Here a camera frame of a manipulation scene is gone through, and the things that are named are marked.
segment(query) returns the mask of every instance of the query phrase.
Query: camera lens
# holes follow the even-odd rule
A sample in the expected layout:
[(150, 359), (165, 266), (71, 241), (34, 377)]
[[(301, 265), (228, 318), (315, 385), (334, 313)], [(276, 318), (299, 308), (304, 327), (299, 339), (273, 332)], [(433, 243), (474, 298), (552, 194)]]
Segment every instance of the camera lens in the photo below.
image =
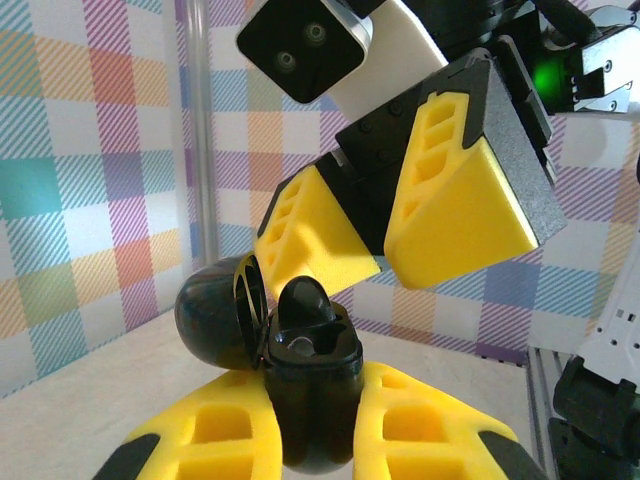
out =
[(314, 47), (319, 47), (327, 39), (327, 30), (319, 23), (310, 23), (304, 29), (307, 42)]
[(289, 52), (280, 52), (276, 56), (276, 65), (283, 73), (290, 73), (296, 68), (296, 59)]

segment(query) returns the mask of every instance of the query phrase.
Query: yellow foam gripper pad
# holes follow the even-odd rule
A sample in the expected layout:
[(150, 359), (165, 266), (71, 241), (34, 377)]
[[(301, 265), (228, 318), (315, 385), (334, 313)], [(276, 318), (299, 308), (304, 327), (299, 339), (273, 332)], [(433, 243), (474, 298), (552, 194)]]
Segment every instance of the yellow foam gripper pad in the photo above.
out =
[(463, 148), (466, 93), (432, 93), (417, 111), (385, 238), (407, 288), (426, 288), (539, 246), (485, 137)]
[(282, 442), (260, 372), (230, 371), (134, 430), (160, 436), (136, 480), (280, 480)]
[(513, 431), (433, 387), (367, 362), (354, 434), (357, 480), (508, 480), (480, 438)]
[(276, 299), (297, 276), (315, 278), (333, 295), (380, 272), (315, 165), (298, 172), (276, 196), (254, 246)]

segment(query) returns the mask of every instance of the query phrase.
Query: colorful plaid wall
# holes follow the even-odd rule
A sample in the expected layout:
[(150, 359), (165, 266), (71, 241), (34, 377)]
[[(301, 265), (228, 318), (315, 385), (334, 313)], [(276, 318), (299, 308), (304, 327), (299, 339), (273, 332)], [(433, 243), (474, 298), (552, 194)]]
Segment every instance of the colorful plaid wall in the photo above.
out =
[(0, 0), (0, 394), (154, 318), (191, 268), (162, 7)]
[[(278, 182), (331, 149), (345, 121), (328, 98), (295, 104), (240, 56), (234, 35), (245, 1), (210, 5), (219, 245), (227, 256), (251, 248)], [(554, 126), (566, 230), (532, 254), (429, 291), (406, 291), (391, 273), (359, 284), (339, 299), (360, 328), (516, 363), (529, 342), (571, 351), (582, 341), (637, 222), (640, 128), (584, 119)]]

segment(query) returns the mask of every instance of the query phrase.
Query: black cable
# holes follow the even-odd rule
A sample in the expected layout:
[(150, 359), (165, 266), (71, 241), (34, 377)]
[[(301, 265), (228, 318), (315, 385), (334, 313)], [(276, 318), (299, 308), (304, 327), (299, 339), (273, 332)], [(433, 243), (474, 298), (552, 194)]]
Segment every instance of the black cable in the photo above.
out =
[(595, 23), (569, 0), (533, 0), (533, 3), (559, 33), (578, 45), (602, 37)]

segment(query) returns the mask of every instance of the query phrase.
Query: white table surface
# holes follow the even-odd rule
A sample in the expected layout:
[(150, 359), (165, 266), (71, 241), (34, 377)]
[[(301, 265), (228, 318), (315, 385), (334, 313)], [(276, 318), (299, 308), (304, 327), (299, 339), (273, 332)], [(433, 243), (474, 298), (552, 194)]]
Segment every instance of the white table surface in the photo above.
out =
[[(366, 360), (505, 422), (531, 450), (524, 369), (367, 332), (359, 337)], [(193, 357), (173, 315), (164, 314), (0, 400), (0, 478), (89, 480), (129, 431), (222, 372)], [(303, 476), (285, 470), (283, 478)], [(349, 479), (351, 471), (323, 478)]]

